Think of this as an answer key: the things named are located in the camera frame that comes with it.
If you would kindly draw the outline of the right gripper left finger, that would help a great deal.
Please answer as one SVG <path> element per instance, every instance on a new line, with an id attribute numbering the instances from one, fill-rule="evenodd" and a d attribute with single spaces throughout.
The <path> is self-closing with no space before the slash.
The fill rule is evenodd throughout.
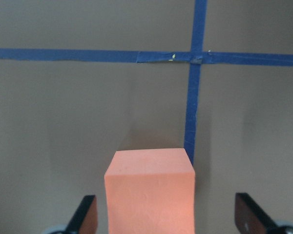
<path id="1" fill-rule="evenodd" d="M 95 234 L 98 228 L 97 199 L 86 195 L 69 221 L 65 234 Z"/>

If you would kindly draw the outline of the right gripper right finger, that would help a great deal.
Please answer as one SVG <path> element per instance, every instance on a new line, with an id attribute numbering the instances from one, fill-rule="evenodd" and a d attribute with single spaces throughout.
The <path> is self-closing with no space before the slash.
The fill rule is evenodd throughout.
<path id="1" fill-rule="evenodd" d="M 235 194 L 234 222 L 241 234 L 270 234 L 278 228 L 248 193 Z"/>

